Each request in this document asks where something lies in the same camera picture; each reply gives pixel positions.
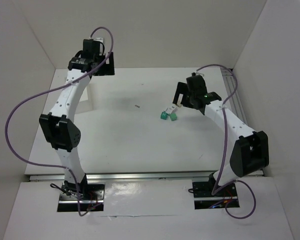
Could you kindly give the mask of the dark green H block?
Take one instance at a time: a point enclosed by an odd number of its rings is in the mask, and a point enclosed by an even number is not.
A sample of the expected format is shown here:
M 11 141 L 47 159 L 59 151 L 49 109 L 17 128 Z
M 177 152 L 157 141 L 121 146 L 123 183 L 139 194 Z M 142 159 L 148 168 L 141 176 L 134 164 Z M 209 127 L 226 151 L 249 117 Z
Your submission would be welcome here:
M 162 111 L 160 114 L 160 119 L 166 120 L 168 118 L 169 114 L 165 111 Z

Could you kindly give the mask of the white perforated box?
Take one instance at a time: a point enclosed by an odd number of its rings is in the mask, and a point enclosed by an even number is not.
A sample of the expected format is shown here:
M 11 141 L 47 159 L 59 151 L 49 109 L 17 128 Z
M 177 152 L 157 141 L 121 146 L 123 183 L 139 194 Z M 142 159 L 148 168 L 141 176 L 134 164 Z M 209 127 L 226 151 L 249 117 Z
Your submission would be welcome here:
M 76 114 L 81 114 L 93 110 L 93 100 L 91 97 L 90 84 L 88 84 L 80 97 L 79 103 L 77 105 Z

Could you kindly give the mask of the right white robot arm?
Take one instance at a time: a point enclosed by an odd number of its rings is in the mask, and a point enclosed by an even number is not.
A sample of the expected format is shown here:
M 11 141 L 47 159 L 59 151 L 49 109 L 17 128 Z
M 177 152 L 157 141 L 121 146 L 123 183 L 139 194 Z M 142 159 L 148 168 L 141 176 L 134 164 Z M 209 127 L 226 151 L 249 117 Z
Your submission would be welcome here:
M 200 75 L 178 82 L 173 103 L 200 111 L 224 132 L 224 145 L 233 143 L 230 157 L 222 156 L 220 169 L 209 176 L 213 195 L 228 184 L 269 165 L 269 140 L 264 131 L 255 131 L 229 110 L 216 92 L 208 92 Z

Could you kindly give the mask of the light green G block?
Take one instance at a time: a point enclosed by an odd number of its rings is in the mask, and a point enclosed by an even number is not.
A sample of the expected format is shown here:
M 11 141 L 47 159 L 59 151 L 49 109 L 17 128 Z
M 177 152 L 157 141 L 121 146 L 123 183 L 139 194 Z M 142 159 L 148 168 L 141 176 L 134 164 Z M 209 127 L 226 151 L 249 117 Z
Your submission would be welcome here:
M 169 118 L 171 121 L 176 121 L 178 119 L 176 113 L 174 112 L 169 114 Z

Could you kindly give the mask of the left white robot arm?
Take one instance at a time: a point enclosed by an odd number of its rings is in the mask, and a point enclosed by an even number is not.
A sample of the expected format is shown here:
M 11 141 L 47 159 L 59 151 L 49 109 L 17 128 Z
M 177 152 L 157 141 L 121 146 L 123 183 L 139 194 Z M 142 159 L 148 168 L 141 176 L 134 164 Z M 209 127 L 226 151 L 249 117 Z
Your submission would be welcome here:
M 41 114 L 39 124 L 43 135 L 59 156 L 64 170 L 62 190 L 68 195 L 88 193 L 88 181 L 82 169 L 77 146 L 81 131 L 74 124 L 80 98 L 92 76 L 113 76 L 114 56 L 105 55 L 102 42 L 93 39 L 83 40 L 83 47 L 68 64 L 65 88 L 48 114 Z

